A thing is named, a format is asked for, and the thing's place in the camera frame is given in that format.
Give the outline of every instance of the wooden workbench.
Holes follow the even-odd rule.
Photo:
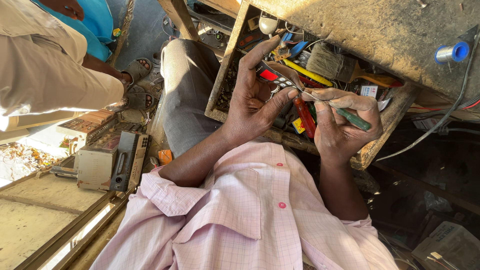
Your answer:
[[[439,46],[461,41],[458,36],[480,24],[478,0],[424,0],[423,9],[415,0],[247,2],[450,102],[459,95],[468,61],[451,63],[450,72],[447,64],[435,63],[433,55]],[[480,56],[476,55],[465,100],[480,88]],[[480,106],[472,112],[480,116]]]

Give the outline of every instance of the sandal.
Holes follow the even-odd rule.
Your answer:
[[[138,62],[139,60],[143,60],[147,62],[148,69],[146,69],[142,64],[140,64],[140,62]],[[132,76],[133,81],[127,87],[127,89],[130,89],[132,85],[134,85],[138,80],[147,76],[151,70],[152,70],[152,62],[145,57],[140,57],[130,62],[127,68],[121,71],[122,73],[128,73],[130,74],[130,76]]]
[[[147,96],[150,96],[150,105],[146,106]],[[154,106],[154,97],[148,93],[145,93],[145,90],[138,85],[132,86],[127,92],[128,105],[122,106],[123,109],[137,109],[137,110],[147,110]]]

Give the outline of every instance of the solder wire spool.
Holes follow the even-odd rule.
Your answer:
[[[453,46],[440,46],[435,52],[435,62],[437,64],[446,64],[448,61],[461,62],[467,58],[470,47],[464,41],[458,42]]]

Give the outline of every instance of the orange object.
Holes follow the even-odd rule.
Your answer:
[[[305,101],[303,101],[301,98],[294,98],[293,104],[297,108],[300,119],[303,123],[303,127],[307,132],[307,136],[310,138],[313,138],[313,136],[315,135],[315,129],[316,129],[315,122],[313,121],[313,118],[310,115],[310,111],[308,111]]]
[[[160,150],[158,159],[160,160],[160,166],[169,164],[172,161],[172,150]]]

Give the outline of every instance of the forearm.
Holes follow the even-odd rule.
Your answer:
[[[367,218],[367,206],[353,181],[351,168],[347,162],[340,166],[322,162],[319,190],[325,207],[332,215],[349,221]]]
[[[229,142],[220,127],[203,141],[162,168],[160,177],[177,186],[198,187],[213,165],[237,145]]]

